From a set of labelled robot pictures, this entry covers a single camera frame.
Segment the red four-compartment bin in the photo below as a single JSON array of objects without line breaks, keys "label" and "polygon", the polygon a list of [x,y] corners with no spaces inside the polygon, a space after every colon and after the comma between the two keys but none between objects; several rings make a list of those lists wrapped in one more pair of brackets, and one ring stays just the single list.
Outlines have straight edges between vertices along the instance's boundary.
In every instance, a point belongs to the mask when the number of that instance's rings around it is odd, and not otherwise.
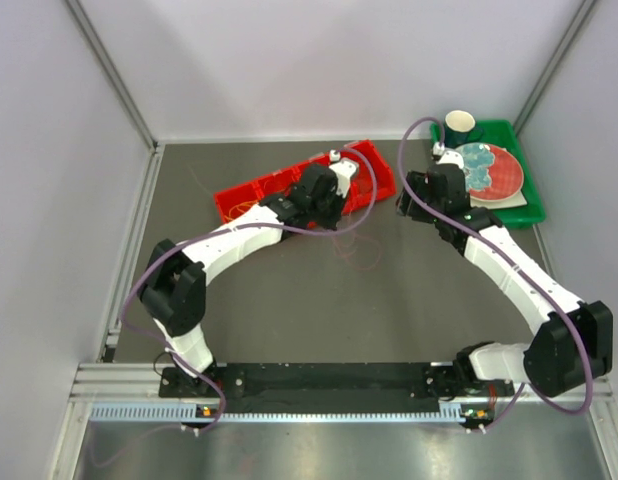
[{"label": "red four-compartment bin", "polygon": [[[352,142],[347,144],[346,148],[362,154],[371,165],[377,184],[376,202],[396,194],[393,171],[370,140]],[[349,215],[368,206],[372,199],[373,184],[369,169],[356,155],[345,152],[343,156],[360,165],[342,211],[344,215]],[[228,223],[238,218],[268,195],[287,193],[290,185],[299,181],[301,174],[311,164],[328,166],[328,153],[319,153],[308,160],[214,193],[213,198],[221,221]]]}]

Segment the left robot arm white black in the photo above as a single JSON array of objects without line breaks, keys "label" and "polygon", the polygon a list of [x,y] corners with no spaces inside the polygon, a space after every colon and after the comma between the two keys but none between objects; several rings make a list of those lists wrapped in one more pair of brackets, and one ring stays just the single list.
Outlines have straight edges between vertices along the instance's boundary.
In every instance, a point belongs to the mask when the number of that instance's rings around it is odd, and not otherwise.
[{"label": "left robot arm white black", "polygon": [[280,243],[290,228],[333,230],[358,167],[348,160],[310,164],[287,189],[265,196],[247,212],[167,258],[138,292],[181,370],[181,384],[194,396],[215,387],[214,358],[201,327],[208,285],[248,255]]}]

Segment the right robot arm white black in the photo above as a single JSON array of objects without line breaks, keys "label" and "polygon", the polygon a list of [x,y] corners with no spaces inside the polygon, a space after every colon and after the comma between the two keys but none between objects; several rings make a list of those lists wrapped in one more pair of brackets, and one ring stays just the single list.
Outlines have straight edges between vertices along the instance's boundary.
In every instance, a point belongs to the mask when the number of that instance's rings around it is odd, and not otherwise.
[{"label": "right robot arm white black", "polygon": [[486,341],[461,350],[455,380],[463,393],[476,396],[492,380],[509,380],[554,398],[611,371],[611,310],[562,287],[518,246],[491,210],[472,206],[458,166],[435,164],[425,172],[404,174],[397,210],[434,225],[443,241],[512,302],[533,336],[528,344]]}]

